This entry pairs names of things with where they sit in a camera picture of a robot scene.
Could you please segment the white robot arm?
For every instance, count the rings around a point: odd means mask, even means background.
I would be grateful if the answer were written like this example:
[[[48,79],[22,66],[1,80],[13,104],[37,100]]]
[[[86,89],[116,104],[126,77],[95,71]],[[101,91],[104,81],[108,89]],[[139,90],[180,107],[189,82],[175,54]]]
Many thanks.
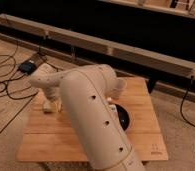
[[[55,73],[40,68],[30,77],[47,99],[61,99],[93,169],[146,171],[107,102],[116,82],[114,69],[106,64]]]

